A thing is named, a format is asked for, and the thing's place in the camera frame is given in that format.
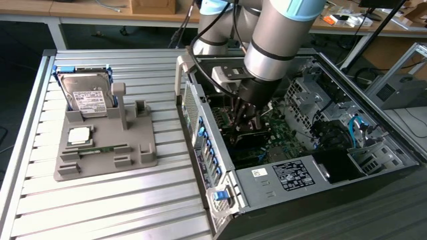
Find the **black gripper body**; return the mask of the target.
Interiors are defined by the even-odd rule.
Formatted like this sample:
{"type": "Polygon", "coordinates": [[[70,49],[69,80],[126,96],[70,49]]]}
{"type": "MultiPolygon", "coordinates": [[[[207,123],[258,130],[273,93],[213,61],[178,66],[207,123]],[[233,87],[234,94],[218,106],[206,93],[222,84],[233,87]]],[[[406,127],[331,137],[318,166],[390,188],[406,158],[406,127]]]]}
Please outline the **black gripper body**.
{"type": "Polygon", "coordinates": [[[257,107],[265,107],[279,87],[281,80],[266,81],[258,78],[243,79],[239,84],[239,98],[257,107]]]}

